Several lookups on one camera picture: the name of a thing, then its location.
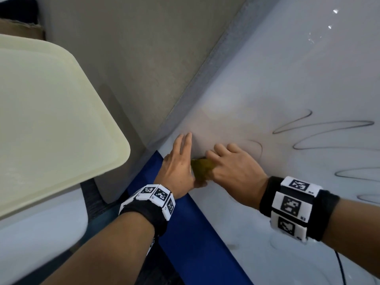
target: person's left hand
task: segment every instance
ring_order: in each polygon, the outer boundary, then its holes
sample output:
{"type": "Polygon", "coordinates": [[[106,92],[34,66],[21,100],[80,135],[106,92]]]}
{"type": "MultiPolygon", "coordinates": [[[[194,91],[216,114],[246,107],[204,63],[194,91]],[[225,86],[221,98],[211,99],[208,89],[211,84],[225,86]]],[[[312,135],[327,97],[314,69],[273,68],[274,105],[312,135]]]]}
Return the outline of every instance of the person's left hand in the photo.
{"type": "Polygon", "coordinates": [[[155,184],[161,184],[168,188],[174,195],[174,199],[185,196],[193,188],[205,186],[207,183],[198,184],[191,174],[190,154],[192,134],[188,133],[181,150],[183,134],[174,141],[173,150],[166,155],[161,169],[154,180],[155,184]]]}

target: white tabletop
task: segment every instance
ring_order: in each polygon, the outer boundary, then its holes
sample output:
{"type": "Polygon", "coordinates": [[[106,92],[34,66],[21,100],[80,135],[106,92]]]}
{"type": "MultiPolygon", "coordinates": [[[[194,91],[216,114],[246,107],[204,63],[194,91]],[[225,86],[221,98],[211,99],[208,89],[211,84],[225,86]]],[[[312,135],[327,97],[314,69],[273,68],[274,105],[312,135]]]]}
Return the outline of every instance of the white tabletop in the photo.
{"type": "Polygon", "coordinates": [[[87,223],[79,184],[0,220],[0,285],[16,282],[69,249],[83,236],[87,223]]]}

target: forearm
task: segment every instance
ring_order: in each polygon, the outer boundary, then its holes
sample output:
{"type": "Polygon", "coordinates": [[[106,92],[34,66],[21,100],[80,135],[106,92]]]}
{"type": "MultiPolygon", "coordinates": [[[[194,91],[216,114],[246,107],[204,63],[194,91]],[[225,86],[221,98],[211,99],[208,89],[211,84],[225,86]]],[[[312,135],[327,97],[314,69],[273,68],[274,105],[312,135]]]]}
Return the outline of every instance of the forearm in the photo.
{"type": "Polygon", "coordinates": [[[84,244],[43,285],[133,285],[154,237],[154,227],[128,212],[84,244]]]}
{"type": "Polygon", "coordinates": [[[380,207],[341,199],[322,241],[380,278],[380,207]]]}

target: whiteboard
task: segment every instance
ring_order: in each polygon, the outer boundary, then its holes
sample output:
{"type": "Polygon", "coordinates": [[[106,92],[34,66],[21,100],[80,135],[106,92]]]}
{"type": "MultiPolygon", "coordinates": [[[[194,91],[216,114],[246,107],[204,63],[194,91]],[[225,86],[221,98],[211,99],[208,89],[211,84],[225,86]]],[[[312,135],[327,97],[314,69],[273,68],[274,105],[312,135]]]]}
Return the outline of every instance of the whiteboard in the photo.
{"type": "MultiPolygon", "coordinates": [[[[238,143],[268,175],[380,204],[380,0],[281,0],[160,149],[238,143]]],[[[191,196],[255,284],[341,284],[334,252],[270,229],[211,183],[191,196]]],[[[347,284],[376,280],[342,260],[347,284]]]]}

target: person's right hand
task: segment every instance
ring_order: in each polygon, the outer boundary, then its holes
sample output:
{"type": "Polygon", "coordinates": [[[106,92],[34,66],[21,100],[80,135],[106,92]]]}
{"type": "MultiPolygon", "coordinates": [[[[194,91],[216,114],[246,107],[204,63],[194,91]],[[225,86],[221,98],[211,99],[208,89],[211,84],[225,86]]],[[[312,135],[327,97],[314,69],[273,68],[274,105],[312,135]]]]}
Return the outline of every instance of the person's right hand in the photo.
{"type": "Polygon", "coordinates": [[[268,184],[268,176],[260,165],[236,144],[216,144],[206,158],[216,164],[210,179],[219,184],[239,203],[259,209],[268,184]]]}

